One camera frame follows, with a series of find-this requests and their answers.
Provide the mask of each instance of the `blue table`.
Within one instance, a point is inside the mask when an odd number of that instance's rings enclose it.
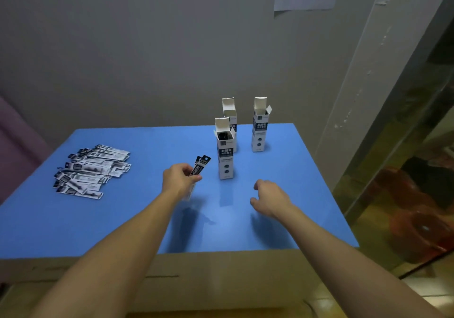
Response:
[[[162,172],[212,157],[189,202],[176,208],[160,254],[296,249],[287,231],[253,210],[258,178],[278,183],[292,202],[338,238],[358,246],[293,124],[269,124],[264,152],[251,151],[251,125],[238,125],[233,179],[219,180],[213,126],[76,130],[0,206],[0,259],[79,257],[140,212],[161,190]],[[131,170],[103,184],[101,200],[55,193],[53,175],[80,148],[131,152]]]

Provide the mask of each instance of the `right hand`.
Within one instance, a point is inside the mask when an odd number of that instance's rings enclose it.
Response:
[[[290,197],[276,183],[259,179],[254,189],[258,190],[258,200],[252,197],[251,206],[263,215],[277,218],[281,211],[293,206]]]

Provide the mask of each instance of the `hand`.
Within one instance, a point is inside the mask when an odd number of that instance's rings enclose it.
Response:
[[[162,173],[162,192],[171,192],[181,200],[189,191],[189,188],[201,180],[201,175],[189,176],[192,166],[189,164],[175,164]]]
[[[293,206],[286,192],[276,183],[259,179],[254,184],[254,189],[258,190],[259,199],[252,197],[251,206],[263,215],[277,218],[281,211]]]

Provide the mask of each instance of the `left arm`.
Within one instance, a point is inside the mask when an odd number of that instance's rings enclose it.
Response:
[[[143,211],[92,247],[35,307],[31,318],[124,317],[157,253],[176,204],[201,176],[177,164]]]

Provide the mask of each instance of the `right arm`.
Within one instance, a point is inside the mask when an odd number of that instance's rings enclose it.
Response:
[[[405,283],[314,223],[277,184],[259,179],[254,209],[279,221],[349,318],[442,318]]]

